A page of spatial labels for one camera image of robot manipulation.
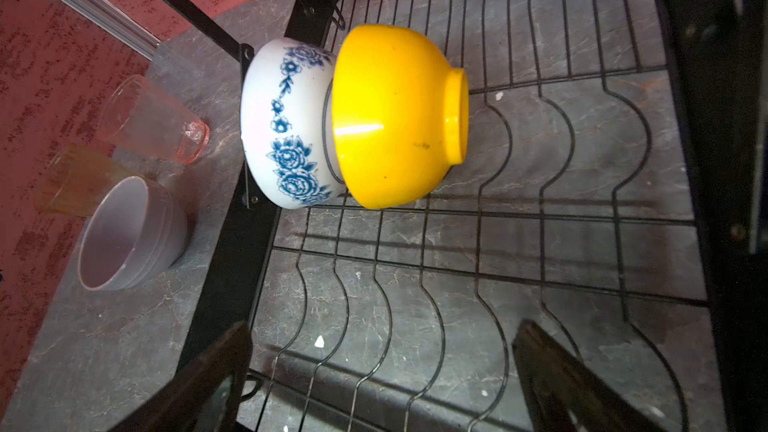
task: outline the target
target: gray marble countertop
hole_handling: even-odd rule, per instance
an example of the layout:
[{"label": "gray marble countertop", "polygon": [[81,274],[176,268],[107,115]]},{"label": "gray marble countertop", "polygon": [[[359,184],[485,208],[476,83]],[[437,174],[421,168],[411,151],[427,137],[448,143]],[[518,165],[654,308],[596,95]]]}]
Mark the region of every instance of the gray marble countertop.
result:
[{"label": "gray marble countertop", "polygon": [[[292,7],[293,0],[252,0],[216,22],[258,50],[283,36]],[[148,283],[88,292],[78,282],[78,240],[3,419],[5,432],[108,429],[174,375],[244,160],[240,67],[190,30],[160,44],[147,77],[206,121],[208,149],[190,166],[121,150],[114,158],[158,180],[184,204],[190,243]]]}]

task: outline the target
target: yellow bowl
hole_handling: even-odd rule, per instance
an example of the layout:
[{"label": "yellow bowl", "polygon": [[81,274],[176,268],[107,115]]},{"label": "yellow bowl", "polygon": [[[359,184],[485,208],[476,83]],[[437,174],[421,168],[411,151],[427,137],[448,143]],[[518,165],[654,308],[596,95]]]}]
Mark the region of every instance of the yellow bowl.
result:
[{"label": "yellow bowl", "polygon": [[466,74],[413,30],[352,30],[336,61],[331,107],[342,175],[363,207],[423,197],[464,162]]}]

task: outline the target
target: wire rack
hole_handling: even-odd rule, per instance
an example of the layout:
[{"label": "wire rack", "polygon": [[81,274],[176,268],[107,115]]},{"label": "wire rack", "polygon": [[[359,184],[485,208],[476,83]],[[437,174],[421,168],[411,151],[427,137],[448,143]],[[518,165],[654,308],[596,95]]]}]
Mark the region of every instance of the wire rack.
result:
[{"label": "wire rack", "polygon": [[[653,0],[338,7],[466,69],[468,155],[406,206],[282,212],[254,325],[264,386],[238,421],[530,430],[510,342],[532,318],[661,425],[722,430]],[[326,48],[345,34],[330,24]]]}]

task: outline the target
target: black metal rack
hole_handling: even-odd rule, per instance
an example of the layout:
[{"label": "black metal rack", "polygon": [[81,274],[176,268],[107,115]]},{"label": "black metal rack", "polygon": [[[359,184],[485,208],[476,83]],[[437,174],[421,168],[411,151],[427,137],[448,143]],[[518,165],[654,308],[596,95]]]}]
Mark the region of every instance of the black metal rack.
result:
[{"label": "black metal rack", "polygon": [[[203,33],[208,35],[217,45],[232,55],[241,64],[243,77],[247,71],[250,60],[254,56],[254,49],[247,44],[238,44],[231,36],[222,30],[209,17],[204,15],[195,5],[188,0],[165,0],[175,8],[182,16],[188,19]],[[286,36],[311,43],[316,46],[328,46],[331,50],[337,45],[336,38],[340,30],[355,23],[354,14],[362,12],[357,5],[358,0],[352,0],[352,15],[347,20],[344,16],[345,0],[297,0],[286,28]],[[537,33],[534,27],[534,18],[531,13],[531,0],[528,0],[528,18],[530,34],[535,37]],[[563,1],[564,26],[566,27],[566,41],[568,40],[568,18],[565,13],[565,1]],[[381,15],[381,3],[376,16],[370,11],[370,2],[367,0],[365,18],[358,22],[379,22]],[[764,137],[756,133],[763,122],[760,120],[761,104],[759,97],[761,86],[763,94],[766,85],[765,78],[761,79],[764,71],[766,52],[764,50],[764,27],[766,19],[766,0],[656,0],[660,24],[664,37],[664,48],[667,62],[664,66],[644,67],[639,59],[638,45],[634,37],[634,30],[630,27],[631,42],[634,52],[634,66],[626,68],[609,69],[604,61],[602,39],[600,38],[600,19],[598,18],[598,0],[591,0],[594,12],[595,35],[600,59],[598,72],[578,73],[571,69],[571,47],[566,43],[568,72],[562,76],[544,76],[540,67],[540,59],[536,48],[536,40],[533,40],[533,54],[536,74],[535,78],[524,81],[514,81],[512,72],[512,48],[509,47],[509,82],[491,83],[488,80],[488,72],[485,69],[486,49],[490,47],[485,43],[485,0],[483,0],[483,13],[481,27],[483,27],[483,80],[481,87],[471,90],[472,94],[482,95],[486,108],[493,111],[504,123],[506,134],[509,138],[508,153],[502,167],[480,185],[476,196],[476,210],[464,212],[449,208],[437,208],[430,206],[430,197],[426,198],[423,208],[396,208],[389,209],[401,212],[416,212],[423,216],[422,243],[419,249],[421,259],[418,264],[379,260],[379,243],[381,239],[382,220],[384,211],[379,212],[378,235],[376,237],[376,254],[373,258],[360,258],[351,255],[340,254],[339,237],[342,217],[345,212],[359,210],[354,206],[349,197],[344,197],[341,204],[321,205],[315,209],[336,210],[339,212],[339,224],[336,234],[336,246],[333,253],[306,250],[304,241],[309,230],[310,212],[306,214],[306,223],[302,236],[301,246],[298,248],[273,245],[276,228],[280,219],[280,210],[264,197],[255,182],[248,175],[244,167],[237,183],[235,194],[226,214],[224,226],[216,245],[213,260],[210,264],[206,282],[194,314],[187,341],[184,344],[178,370],[198,356],[210,344],[222,335],[232,324],[245,321],[253,324],[256,307],[259,303],[261,288],[264,283],[264,273],[273,251],[291,252],[297,254],[298,261],[304,256],[315,256],[333,260],[333,274],[345,290],[341,280],[336,274],[336,261],[340,258],[350,262],[372,264],[374,270],[377,266],[391,266],[416,270],[419,273],[419,283],[422,292],[432,303],[434,311],[440,321],[440,310],[435,299],[424,288],[423,275],[425,272],[436,274],[453,274],[471,278],[475,281],[475,299],[481,303],[495,321],[502,342],[505,358],[504,384],[496,399],[485,409],[466,411],[472,420],[470,428],[477,422],[488,419],[490,413],[498,405],[503,396],[506,376],[508,375],[510,353],[508,350],[511,337],[506,337],[497,316],[488,306],[478,290],[480,281],[496,280],[530,284],[540,286],[541,305],[543,310],[559,324],[560,329],[568,337],[571,347],[578,354],[579,348],[576,341],[563,326],[562,322],[547,307],[546,289],[569,289],[596,294],[607,294],[620,298],[621,314],[625,323],[653,350],[664,368],[667,370],[677,392],[680,404],[680,417],[683,430],[688,427],[686,400],[676,375],[664,355],[649,340],[639,327],[630,318],[628,300],[630,298],[643,298],[653,301],[673,302],[688,304],[697,307],[706,307],[710,310],[712,327],[715,337],[720,379],[723,389],[724,405],[726,410],[726,422],[732,430],[762,430],[768,427],[768,340],[765,339],[764,330],[768,326],[768,307],[763,298],[768,292],[768,259],[760,250],[764,250],[764,241],[768,240],[768,232],[765,230],[766,188],[756,186],[763,183],[764,175],[759,158],[761,157],[760,140]],[[411,21],[413,0],[411,0],[411,12],[408,13],[408,25]],[[625,13],[628,22],[630,9],[628,0],[624,0]],[[466,24],[466,0],[464,2],[464,17],[462,18],[462,54],[461,66],[464,66],[465,56],[463,48],[464,26]],[[448,18],[448,30],[450,30],[450,18]],[[448,37],[446,36],[445,48],[447,51]],[[607,79],[611,76],[619,76],[632,72],[647,72],[666,68],[670,76],[674,107],[677,114],[677,122],[680,129],[680,138],[683,145],[686,161],[686,173],[689,179],[691,200],[694,209],[694,220],[662,219],[623,216],[619,208],[619,191],[629,184],[644,168],[651,151],[651,133],[648,120],[644,112],[631,100],[621,93],[610,88]],[[545,193],[547,188],[554,184],[568,169],[574,156],[575,136],[574,128],[566,111],[553,100],[550,100],[543,92],[542,85],[546,83],[567,82],[587,78],[600,79],[602,91],[618,101],[621,101],[632,110],[644,128],[645,148],[638,160],[637,167],[631,174],[624,177],[611,193],[611,215],[599,214],[552,214],[546,212]],[[490,92],[507,90],[523,86],[536,86],[538,98],[550,106],[562,118],[567,125],[571,138],[571,147],[568,158],[565,159],[559,172],[552,176],[539,189],[538,213],[536,212],[512,212],[504,210],[484,210],[482,206],[483,189],[491,184],[506,167],[512,153],[512,130],[508,121],[488,99]],[[465,216],[476,220],[476,247],[475,247],[475,271],[467,272],[457,268],[433,267],[425,265],[425,240],[427,220],[430,216]],[[481,273],[479,269],[479,255],[481,248],[481,224],[485,218],[528,218],[535,220],[539,225],[540,256],[539,264],[541,275],[539,279],[499,277]],[[545,269],[545,226],[549,221],[577,221],[577,222],[606,222],[614,226],[614,240],[617,251],[617,270],[619,287],[602,288],[592,285],[566,284],[553,282],[546,279]],[[700,255],[706,283],[706,301],[680,298],[672,296],[660,296],[632,292],[624,283],[624,252],[622,245],[622,224],[647,224],[662,226],[695,226],[700,246]],[[386,293],[373,276],[374,283],[386,300]],[[305,315],[306,315],[306,284],[305,287]],[[392,310],[389,302],[386,303],[389,310],[389,323],[392,323]],[[347,319],[349,319],[349,304],[347,303]],[[288,350],[293,340],[277,352],[276,360]],[[338,350],[341,341],[334,347],[330,355],[317,363],[312,372],[314,380],[317,369],[324,365]],[[437,379],[442,357],[445,355],[445,331],[443,330],[442,356],[439,366],[423,390],[417,391],[408,401],[406,408],[406,423],[408,410],[414,400],[425,398],[425,394]],[[383,362],[386,352],[381,356],[378,365],[359,377],[360,382],[355,388],[355,397],[360,383],[369,380]],[[340,408],[323,402],[312,396],[312,381],[308,391],[297,390],[289,384],[282,384],[272,377],[259,371],[252,372],[253,377],[267,383],[267,390],[272,390],[274,384],[278,387],[293,390],[302,398],[306,398],[303,408],[303,417],[306,416],[308,404],[312,402],[322,408],[331,410],[333,414],[340,414],[349,418],[350,424],[368,427],[374,430],[382,430],[378,424],[371,423],[354,415],[354,400],[351,410]]]}]

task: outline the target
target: drinking glass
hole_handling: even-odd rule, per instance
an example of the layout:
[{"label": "drinking glass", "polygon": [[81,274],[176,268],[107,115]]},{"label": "drinking glass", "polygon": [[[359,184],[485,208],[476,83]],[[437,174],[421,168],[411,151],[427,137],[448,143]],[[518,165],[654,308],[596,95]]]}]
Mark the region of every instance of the drinking glass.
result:
[{"label": "drinking glass", "polygon": [[98,152],[70,144],[51,160],[34,188],[34,207],[89,217],[122,179],[137,174]]},{"label": "drinking glass", "polygon": [[205,150],[210,130],[178,100],[134,75],[107,101],[96,137],[142,156],[189,164]]}]

